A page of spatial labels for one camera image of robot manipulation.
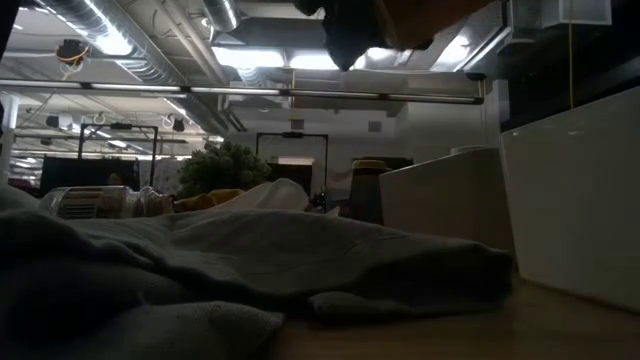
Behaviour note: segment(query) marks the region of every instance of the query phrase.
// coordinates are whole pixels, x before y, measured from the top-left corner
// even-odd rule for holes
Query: wooden floor
[[[640,316],[532,284],[498,312],[360,328],[290,322],[275,359],[634,359]]]

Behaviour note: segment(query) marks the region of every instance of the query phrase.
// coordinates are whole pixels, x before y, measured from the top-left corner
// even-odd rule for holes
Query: ceiling
[[[214,83],[181,39],[171,30],[164,15],[156,11],[155,1],[102,1],[117,1],[189,85],[219,85]],[[191,26],[196,29],[199,37],[208,42],[211,33],[209,28],[202,24],[204,15],[201,2],[176,2],[189,17]],[[213,38],[214,46],[275,48],[281,51],[285,58],[290,58],[301,49],[322,51],[324,36],[320,16],[305,17],[290,2],[239,1],[239,7],[243,12],[240,26],[231,33],[217,34]],[[51,81],[65,78],[83,82],[140,83],[113,61],[113,57],[110,59],[98,50],[92,50],[80,71],[65,75],[67,68],[53,56],[54,50],[64,39],[84,38],[54,14],[23,9],[19,11],[15,24],[19,28],[14,28],[7,44],[7,54],[0,64],[0,78]],[[295,87],[301,89],[477,96],[477,86],[464,74],[429,71],[463,24],[464,21],[438,34],[433,46],[426,51],[395,52],[378,60],[367,58],[366,69],[363,70],[348,73],[333,70],[295,70],[295,74],[291,69],[260,68],[259,71],[269,84],[277,87],[289,87],[295,78]],[[245,86],[235,68],[223,66],[222,69],[230,85]],[[41,157],[43,152],[74,156],[73,153],[78,148],[78,131],[73,132],[71,128],[52,128],[46,124],[47,117],[60,114],[70,114],[77,124],[91,124],[96,119],[98,122],[104,119],[105,124],[124,122],[159,126],[161,146],[158,151],[165,156],[189,155],[193,150],[203,147],[207,136],[213,139],[215,135],[226,135],[222,132],[207,134],[197,123],[188,120],[185,121],[184,132],[174,132],[171,129],[171,120],[167,119],[167,116],[173,114],[177,117],[179,114],[176,114],[175,107],[162,98],[51,92],[14,94],[20,102],[18,137],[14,149],[23,157],[37,158]],[[215,97],[201,99],[208,106],[217,102]],[[230,109],[249,132],[287,131],[290,129],[289,119],[296,117],[305,120],[305,131],[350,137],[394,136],[395,116],[404,106],[400,102],[321,98],[297,98],[294,110],[290,109],[290,105],[288,99],[241,96],[230,98]],[[40,107],[42,109],[38,113],[36,110]],[[382,131],[369,132],[370,121],[381,122]],[[148,134],[138,131],[122,134],[108,128],[101,131],[111,137],[93,137],[85,144],[85,152],[146,157],[151,151]],[[52,143],[42,145],[42,139],[47,137]],[[126,149],[110,146],[109,141],[113,142],[114,139],[126,139],[125,142],[129,146]]]

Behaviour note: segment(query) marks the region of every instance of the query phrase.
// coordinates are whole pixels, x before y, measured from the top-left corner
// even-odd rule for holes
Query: metal rail
[[[482,97],[463,97],[449,95],[427,94],[391,94],[357,91],[332,90],[303,90],[303,89],[265,89],[265,88],[236,88],[236,87],[203,87],[203,86],[173,86],[173,85],[130,85],[71,81],[43,81],[43,80],[15,80],[0,79],[0,89],[13,91],[51,91],[65,90],[80,91],[81,93],[98,92],[100,94],[147,93],[158,97],[188,94],[221,94],[221,95],[255,95],[255,96],[285,96],[285,97],[313,97],[330,99],[402,101],[433,104],[482,105]]]

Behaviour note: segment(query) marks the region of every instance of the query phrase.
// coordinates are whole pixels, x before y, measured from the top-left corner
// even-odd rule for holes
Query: gray blanket
[[[306,213],[10,209],[0,229],[2,359],[245,359],[284,314],[461,313],[510,291],[505,252]]]

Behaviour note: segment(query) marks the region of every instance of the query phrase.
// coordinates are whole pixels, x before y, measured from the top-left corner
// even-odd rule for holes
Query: green plant
[[[270,172],[269,165],[246,146],[225,142],[218,149],[206,145],[182,166],[178,196],[187,198],[217,189],[248,190],[263,183]]]

